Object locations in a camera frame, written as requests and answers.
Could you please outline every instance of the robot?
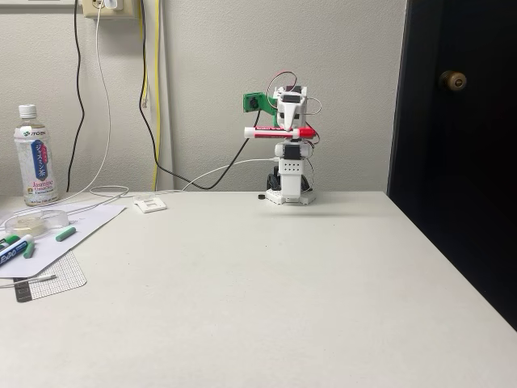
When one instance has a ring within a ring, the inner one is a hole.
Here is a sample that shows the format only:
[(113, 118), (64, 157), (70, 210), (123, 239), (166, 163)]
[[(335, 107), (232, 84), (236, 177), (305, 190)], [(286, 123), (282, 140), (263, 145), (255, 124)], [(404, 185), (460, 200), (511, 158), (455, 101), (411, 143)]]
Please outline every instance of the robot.
[(244, 112), (261, 110), (273, 116), (273, 126), (246, 127), (244, 137), (284, 139), (275, 146), (279, 164), (267, 177), (266, 198), (278, 205), (308, 205), (316, 198), (304, 176), (305, 159), (312, 156), (314, 148), (310, 140), (319, 138), (305, 121), (308, 99), (307, 87), (296, 85), (275, 88), (272, 97), (249, 93), (243, 98)]

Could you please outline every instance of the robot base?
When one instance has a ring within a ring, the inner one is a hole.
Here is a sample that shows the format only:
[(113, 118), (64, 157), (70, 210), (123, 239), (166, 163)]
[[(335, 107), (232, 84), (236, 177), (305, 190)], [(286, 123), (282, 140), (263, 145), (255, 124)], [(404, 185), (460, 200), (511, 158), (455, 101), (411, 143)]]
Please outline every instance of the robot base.
[(269, 189), (266, 191), (266, 198), (271, 202), (276, 203), (277, 205), (281, 205), (284, 203), (308, 205), (316, 199), (316, 193), (314, 191), (302, 192), (300, 195), (300, 199), (297, 202), (287, 202), (287, 198), (283, 197), (281, 192)]

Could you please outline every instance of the wall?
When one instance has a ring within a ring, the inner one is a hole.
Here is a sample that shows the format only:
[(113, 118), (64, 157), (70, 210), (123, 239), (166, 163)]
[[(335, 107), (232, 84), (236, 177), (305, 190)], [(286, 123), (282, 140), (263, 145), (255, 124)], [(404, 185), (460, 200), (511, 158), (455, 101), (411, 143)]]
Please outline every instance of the wall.
[[(385, 190), (405, 8), (406, 0), (165, 2), (176, 171), (227, 164), (254, 120), (242, 113), (242, 94), (294, 70), (323, 103), (310, 121), (322, 135), (311, 159), (317, 188)], [(252, 140), (241, 158), (271, 157), (274, 144)], [(264, 189), (271, 169), (242, 164), (219, 189)]]
[[(95, 58), (95, 21), (84, 19), (81, 8), (79, 13), (81, 92), (86, 119), (74, 161), (72, 191), (84, 188), (94, 177), (107, 139), (106, 102)], [(81, 117), (75, 90), (74, 9), (0, 8), (0, 34), (0, 195), (21, 194), (13, 142), (21, 103), (35, 103), (40, 119), (52, 134), (57, 182), (63, 192)], [(137, 105), (142, 77), (138, 22), (101, 19), (99, 51), (110, 95), (112, 132), (108, 158), (95, 184), (123, 184), (132, 190), (149, 190), (153, 176), (152, 146)]]
[[(154, 2), (146, 2), (152, 15)], [(174, 155), (174, 170), (193, 178), (227, 164), (242, 144), (244, 126), (254, 120), (253, 113), (242, 113), (242, 94), (265, 91), (275, 72), (290, 69), (323, 103), (322, 112), (311, 120), (322, 135), (311, 159), (317, 188), (385, 190), (406, 0), (171, 0), (162, 5), (166, 25), (161, 44), (167, 67), (160, 73), (161, 95), (167, 92), (167, 72), (174, 143), (171, 152), (164, 117), (164, 165), (170, 167)], [(21, 103), (36, 103), (41, 120), (52, 131), (57, 180), (61, 189), (65, 187), (80, 119), (72, 12), (0, 9), (0, 195), (21, 191), (12, 140)], [(74, 163), (76, 191), (99, 167), (107, 126), (95, 62), (95, 21), (80, 16), (78, 30), (86, 120)], [(113, 133), (97, 184), (148, 190), (153, 157), (136, 103), (142, 71), (137, 22), (101, 20), (99, 46)], [(148, 49), (152, 52), (152, 43)], [(261, 123), (269, 122), (263, 115)], [(241, 159), (271, 157), (274, 144), (252, 140)], [(218, 189), (263, 190), (271, 169), (269, 162), (242, 164)], [(159, 187), (170, 188), (168, 177), (159, 176)]]

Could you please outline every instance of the sheet of paper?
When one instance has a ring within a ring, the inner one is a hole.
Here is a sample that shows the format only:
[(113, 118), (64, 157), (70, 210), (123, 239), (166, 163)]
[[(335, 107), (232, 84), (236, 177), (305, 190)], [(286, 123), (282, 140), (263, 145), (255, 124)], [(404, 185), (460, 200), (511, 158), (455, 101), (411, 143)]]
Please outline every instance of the sheet of paper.
[[(85, 204), (55, 206), (55, 210), (70, 211), (84, 208)], [(69, 215), (69, 221), (77, 232), (62, 242), (56, 241), (58, 230), (53, 230), (44, 237), (36, 239), (36, 249), (30, 259), (23, 255), (0, 266), (0, 277), (30, 277), (50, 265), (54, 260), (59, 259), (67, 251), (78, 245), (83, 239), (94, 233), (102, 225), (118, 216), (125, 206), (123, 205), (100, 205), (94, 209)]]

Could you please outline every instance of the brass door knob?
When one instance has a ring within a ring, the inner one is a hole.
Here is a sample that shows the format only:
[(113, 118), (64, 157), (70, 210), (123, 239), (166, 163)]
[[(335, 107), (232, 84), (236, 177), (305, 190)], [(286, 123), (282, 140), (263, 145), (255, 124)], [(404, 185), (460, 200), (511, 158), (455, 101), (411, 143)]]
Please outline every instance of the brass door knob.
[(467, 78), (459, 71), (448, 70), (439, 76), (439, 84), (450, 91), (462, 91), (467, 86)]

